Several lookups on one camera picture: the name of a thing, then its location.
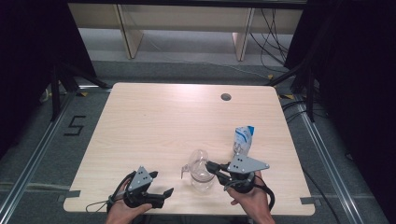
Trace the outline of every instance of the hand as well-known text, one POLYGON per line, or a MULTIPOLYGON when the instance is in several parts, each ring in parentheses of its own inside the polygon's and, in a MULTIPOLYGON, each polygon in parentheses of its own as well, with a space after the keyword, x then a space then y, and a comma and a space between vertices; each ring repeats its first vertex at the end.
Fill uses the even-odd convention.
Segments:
MULTIPOLYGON (((255 175, 262 177, 260 171, 256 171, 255 175)), ((263 186, 264 183, 259 178, 254 178, 255 184, 263 186)), ((247 215, 258 224, 275 223, 272 219, 270 208, 268 206, 268 198, 265 191, 259 188, 253 188, 249 193, 238 193, 233 188, 227 189, 228 194, 233 198, 231 205, 241 204, 247 215)))
MULTIPOLYGON (((120 191, 125 189, 129 180, 126 180, 120 191)), ((137 216, 147 212, 151 208, 151 203, 144 203, 136 208, 130 208, 125 204, 124 200, 116 201, 108 212, 106 224, 129 224, 137 216)))

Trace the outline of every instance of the black cable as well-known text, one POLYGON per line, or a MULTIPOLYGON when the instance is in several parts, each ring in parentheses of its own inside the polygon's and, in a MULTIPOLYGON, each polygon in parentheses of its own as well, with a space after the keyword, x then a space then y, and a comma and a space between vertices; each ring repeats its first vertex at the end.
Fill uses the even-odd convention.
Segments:
POLYGON ((285 59, 285 57, 284 57, 284 52, 288 52, 289 50, 286 48, 286 47, 284 47, 283 45, 281 45, 280 43, 279 43, 279 40, 278 40, 278 38, 277 38, 277 32, 276 32, 276 23, 275 23, 275 14, 276 14, 276 10, 275 9, 273 9, 273 20, 272 20, 272 22, 271 22, 271 26, 270 26, 270 24, 269 24, 269 22, 268 22, 268 20, 267 20, 267 18, 265 17, 265 15, 264 15, 264 12, 262 11, 262 16, 263 16, 263 18, 264 18, 264 20, 265 20, 265 23, 267 24, 267 27, 268 27, 268 30, 269 30, 269 34, 268 34, 268 36, 269 35, 271 35, 272 37, 273 37, 273 39, 275 40, 275 42, 277 43, 277 45, 278 45, 278 48, 277 47, 275 47, 275 46, 273 46, 272 44, 270 44, 269 42, 268 42, 268 44, 270 44, 272 47, 274 47, 275 49, 278 49, 279 50, 279 52, 280 52, 280 54, 283 56, 282 58, 283 59, 285 59))
POLYGON ((88 204, 88 205, 85 207, 85 211, 86 211, 87 213, 91 214, 91 215, 94 214, 94 213, 97 213, 97 212, 99 212, 99 210, 101 210, 101 209, 106 205, 107 202, 108 202, 108 201, 99 202, 99 203, 103 203, 103 205, 102 205, 98 210, 96 210, 96 211, 94 211, 94 212, 89 212, 89 211, 88 211, 88 207, 93 206, 93 205, 96 205, 96 204, 99 204, 99 203, 90 203, 90 204, 88 204))
POLYGON ((264 35, 262 34, 262 38, 264 38, 264 44, 262 45, 263 47, 265 47, 265 44, 267 44, 268 43, 268 37, 270 37, 270 34, 268 33, 268 35, 267 35, 267 37, 265 38, 264 37, 264 35))
POLYGON ((279 47, 277 47, 277 46, 274 46, 273 44, 271 44, 270 42, 268 42, 268 37, 270 36, 270 34, 268 34, 267 35, 267 37, 265 37, 264 36, 264 34, 262 34, 262 38, 265 40, 265 42, 264 42, 264 46, 265 46, 265 44, 269 44, 271 47, 273 47, 274 49, 277 49, 277 50, 282 50, 282 49, 279 49, 279 47))
POLYGON ((318 186, 317 182, 315 182, 314 178, 312 178, 312 176, 305 170, 304 167, 303 168, 303 172, 306 174, 306 176, 308 176, 308 178, 311 180, 311 182, 315 185, 315 187, 318 189, 318 191, 320 192, 321 196, 323 197, 323 200, 326 202, 326 204, 329 206, 330 210, 332 210, 332 214, 334 215, 335 221, 337 223, 341 223, 340 219, 338 218, 337 214, 335 213, 334 209, 332 208, 332 205, 330 204, 329 200, 327 199, 327 197, 324 195, 323 191, 320 189, 320 187, 318 186))
POLYGON ((275 194, 270 188, 267 187, 267 185, 265 184, 264 180, 261 177, 259 177, 257 175, 254 175, 254 176, 259 178, 260 181, 264 184, 264 186, 260 186, 257 184, 254 184, 253 186, 264 190, 270 196, 270 202, 268 203, 268 207, 270 208, 270 211, 271 211, 275 204, 275 194))
POLYGON ((329 117, 327 115, 320 115, 318 113, 313 112, 316 116, 321 117, 323 119, 328 119, 329 117))
POLYGON ((287 123, 291 122, 292 120, 294 120, 295 118, 297 118, 299 115, 303 114, 304 112, 306 112, 306 110, 297 112, 297 113, 295 113, 295 114, 293 114, 293 115, 290 115, 288 118, 286 118, 286 122, 287 122, 287 123))
POLYGON ((274 38, 275 42, 277 43, 277 45, 278 45, 278 47, 279 47, 279 53, 280 53, 280 55, 282 56, 283 61, 285 62, 285 61, 286 61, 286 56, 285 56, 285 54, 283 53, 283 50, 281 50, 281 47, 280 47, 281 44, 279 43, 279 39, 277 38, 276 23, 275 23, 276 9, 273 8, 272 11, 273 11, 273 22, 274 22, 274 31, 275 31, 275 36, 273 35, 273 38, 274 38))
POLYGON ((267 67, 267 66, 264 64, 263 61, 262 61, 262 66, 263 66, 264 68, 266 68, 267 70, 270 70, 270 71, 273 71, 273 72, 286 73, 286 72, 283 72, 283 71, 279 71, 279 70, 276 70, 276 69, 267 67))
POLYGON ((305 103, 305 100, 293 101, 291 103, 282 105, 282 110, 283 110, 283 112, 285 112, 288 108, 292 107, 293 105, 297 105, 297 104, 301 104, 301 103, 305 103))
POLYGON ((107 202, 106 202, 106 204, 107 204, 107 209, 106 209, 106 211, 107 211, 107 212, 110 211, 111 206, 113 206, 114 202, 117 201, 117 200, 116 200, 116 197, 117 197, 117 194, 118 194, 118 192, 120 191, 120 188, 122 187, 123 183, 125 183, 125 181, 126 181, 127 179, 131 178, 131 176, 133 176, 133 175, 135 175, 135 174, 136 174, 136 171, 133 171, 132 173, 130 173, 130 174, 128 174, 127 176, 125 176, 125 177, 122 179, 122 181, 119 183, 119 185, 117 186, 117 188, 116 188, 116 190, 114 191, 114 193, 108 197, 108 200, 107 200, 107 202))
POLYGON ((277 62, 281 63, 282 65, 284 64, 282 61, 280 61, 274 54, 272 54, 270 51, 268 51, 267 49, 265 49, 257 40, 256 38, 253 36, 252 33, 250 33, 250 36, 253 38, 253 40, 256 42, 257 45, 259 45, 259 47, 264 50, 268 55, 270 55, 272 58, 274 58, 277 62))

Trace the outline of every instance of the metal frame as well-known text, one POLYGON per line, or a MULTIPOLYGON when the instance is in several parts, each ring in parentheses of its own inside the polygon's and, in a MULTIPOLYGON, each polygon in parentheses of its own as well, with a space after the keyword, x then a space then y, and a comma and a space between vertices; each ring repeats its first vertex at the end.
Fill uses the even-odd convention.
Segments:
POLYGON ((183 7, 266 7, 303 9, 307 7, 323 7, 332 0, 322 0, 320 3, 306 3, 306 0, 67 0, 68 3, 87 4, 120 4, 148 6, 183 6, 183 7))
MULTIPOLYGON (((303 97, 301 97, 301 95, 299 94, 295 94, 294 96, 296 101, 303 100, 303 97)), ((304 105, 298 105, 298 108, 300 112, 306 110, 304 105)), ((312 122, 306 113, 303 113, 302 116, 306 129, 308 130, 309 135, 311 136, 315 144, 315 147, 318 151, 318 155, 324 165, 324 168, 330 180, 332 181, 332 186, 334 187, 335 192, 338 195, 341 205, 343 205, 344 210, 346 211, 346 216, 348 217, 349 222, 363 223, 363 220, 361 219, 361 214, 358 211, 358 207, 356 206, 355 201, 350 195, 349 190, 347 189, 347 186, 344 183, 344 180, 338 173, 337 167, 335 163, 332 161, 332 156, 327 150, 326 145, 324 144, 319 134, 317 126, 315 125, 315 122, 312 122)))
POLYGON ((28 183, 35 174, 35 170, 43 159, 53 136, 56 134, 59 124, 63 120, 64 112, 66 111, 70 102, 72 102, 72 100, 74 99, 75 95, 75 92, 69 92, 66 94, 59 116, 57 117, 57 119, 49 123, 49 127, 47 128, 40 142, 38 143, 38 146, 35 148, 33 155, 27 162, 20 177, 14 183, 6 199, 2 202, 0 207, 0 223, 7 224, 9 219, 11 218, 11 215, 17 207, 24 191, 26 190, 28 183))

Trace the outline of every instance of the table surface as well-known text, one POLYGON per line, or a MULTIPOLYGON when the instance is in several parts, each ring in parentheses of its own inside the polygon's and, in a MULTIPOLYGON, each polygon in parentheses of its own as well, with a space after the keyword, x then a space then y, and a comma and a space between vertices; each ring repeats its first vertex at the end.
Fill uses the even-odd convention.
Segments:
POLYGON ((203 194, 191 186, 190 175, 181 179, 180 173, 198 148, 211 161, 230 161, 234 130, 247 125, 255 127, 249 157, 270 164, 262 176, 276 196, 272 214, 313 215, 315 206, 300 201, 311 195, 275 89, 197 84, 116 84, 70 189, 80 195, 67 198, 64 209, 83 212, 88 204, 105 201, 143 165, 159 172, 149 193, 175 189, 162 209, 148 214, 244 215, 240 206, 230 205, 232 198, 217 179, 203 194), (222 100, 223 93, 231 100, 222 100))

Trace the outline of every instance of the wire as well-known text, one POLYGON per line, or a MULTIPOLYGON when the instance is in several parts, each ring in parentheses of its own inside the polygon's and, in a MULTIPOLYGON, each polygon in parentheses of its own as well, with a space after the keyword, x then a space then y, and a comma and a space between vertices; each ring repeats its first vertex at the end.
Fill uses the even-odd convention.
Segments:
POLYGON ((88 204, 86 207, 85 207, 85 211, 87 212, 87 213, 89 213, 89 214, 94 214, 94 213, 97 213, 97 212, 99 212, 99 210, 101 210, 107 203, 108 203, 108 201, 102 201, 102 202, 99 202, 99 203, 90 203, 90 204, 88 204), (96 205, 96 204, 99 204, 99 203, 102 203, 102 206, 98 209, 98 210, 96 210, 96 211, 94 211, 94 212, 89 212, 88 211, 88 207, 91 207, 91 206, 93 206, 93 205, 96 205))
POLYGON ((227 188, 229 188, 229 187, 232 187, 232 186, 235 186, 238 184, 245 184, 245 183, 247 183, 246 180, 238 180, 238 179, 232 180, 224 185, 224 191, 227 190, 227 188))
POLYGON ((321 194, 321 196, 323 197, 323 200, 326 202, 326 204, 329 206, 330 210, 332 211, 332 214, 334 215, 335 221, 337 223, 341 223, 340 219, 338 218, 337 214, 334 211, 334 208, 332 208, 332 205, 330 204, 329 200, 327 199, 327 197, 325 196, 325 194, 323 193, 323 191, 320 189, 320 187, 318 186, 317 182, 315 182, 314 178, 312 178, 312 176, 305 170, 304 167, 303 168, 303 172, 306 174, 306 176, 308 176, 308 178, 311 180, 311 182, 315 185, 315 187, 318 189, 319 193, 321 194))
POLYGON ((315 113, 315 112, 314 112, 314 114, 315 114, 316 116, 318 116, 318 117, 323 118, 323 119, 328 119, 328 118, 329 118, 327 115, 320 115, 320 114, 315 113))
MULTIPOLYGON (((159 48, 157 45, 155 45, 155 44, 150 40, 149 37, 146 36, 145 38, 148 40, 148 42, 150 43, 151 46, 153 46, 155 49, 159 50, 160 52, 163 52, 163 50, 162 50, 161 48, 159 48)), ((254 72, 245 71, 245 70, 242 70, 242 69, 239 69, 239 68, 236 68, 236 67, 227 65, 227 64, 210 63, 210 62, 205 62, 205 61, 193 62, 193 61, 187 61, 187 60, 182 60, 182 59, 174 59, 174 58, 168 57, 168 56, 166 56, 166 55, 163 55, 163 57, 165 57, 165 58, 167 58, 167 59, 169 59, 169 60, 171 60, 171 61, 174 61, 174 62, 197 63, 197 64, 199 64, 199 63, 208 63, 208 64, 212 64, 212 65, 215 65, 215 66, 228 67, 228 68, 232 68, 232 69, 234 69, 234 70, 236 70, 236 71, 239 71, 239 72, 243 72, 243 73, 247 73, 247 74, 252 74, 252 75, 259 76, 259 77, 263 77, 263 78, 265 78, 265 79, 269 79, 268 77, 266 77, 266 76, 264 76, 264 75, 261 75, 261 74, 258 74, 258 73, 254 73, 254 72)))
POLYGON ((250 33, 250 36, 253 38, 253 40, 256 42, 256 44, 262 49, 264 50, 268 55, 270 55, 272 58, 274 58, 277 62, 279 62, 280 64, 284 64, 282 61, 280 61, 274 54, 272 54, 270 51, 268 51, 267 49, 264 48, 264 46, 262 46, 254 37, 254 35, 252 33, 250 33))
POLYGON ((268 207, 270 208, 270 211, 271 211, 275 204, 275 194, 270 188, 267 187, 267 184, 265 184, 264 180, 261 177, 259 177, 257 175, 254 175, 254 176, 259 178, 260 181, 264 184, 264 186, 260 186, 260 185, 256 185, 256 184, 254 184, 253 186, 264 190, 270 196, 270 202, 268 204, 268 207))
POLYGON ((265 38, 265 40, 266 40, 265 43, 268 43, 271 47, 273 47, 275 49, 278 49, 280 55, 282 56, 282 59, 284 61, 286 61, 286 56, 285 56, 284 53, 287 53, 289 50, 286 47, 284 47, 283 45, 281 45, 279 43, 279 39, 277 38, 276 22, 275 22, 276 9, 275 8, 272 9, 272 22, 271 22, 271 25, 269 24, 267 18, 265 17, 265 14, 264 14, 263 10, 262 10, 262 16, 263 16, 263 18, 265 20, 265 23, 267 24, 267 27, 268 27, 268 35, 265 38), (268 42, 269 35, 271 35, 273 37, 273 39, 275 40, 275 42, 277 44, 277 47, 268 42))
POLYGON ((294 101, 285 105, 282 105, 282 110, 283 112, 285 112, 288 108, 297 105, 297 104, 301 104, 301 103, 305 103, 305 100, 301 100, 301 101, 294 101))
POLYGON ((273 72, 286 73, 286 72, 279 71, 279 70, 272 69, 272 68, 269 68, 269 67, 265 66, 265 64, 264 64, 264 62, 263 62, 263 61, 262 61, 262 66, 263 66, 264 68, 266 68, 266 69, 270 70, 270 71, 273 71, 273 72))
POLYGON ((297 112, 297 113, 295 113, 295 114, 289 116, 288 118, 286 118, 286 122, 287 122, 287 123, 290 123, 292 120, 294 120, 295 118, 297 118, 299 115, 303 114, 304 112, 306 112, 306 110, 297 112))

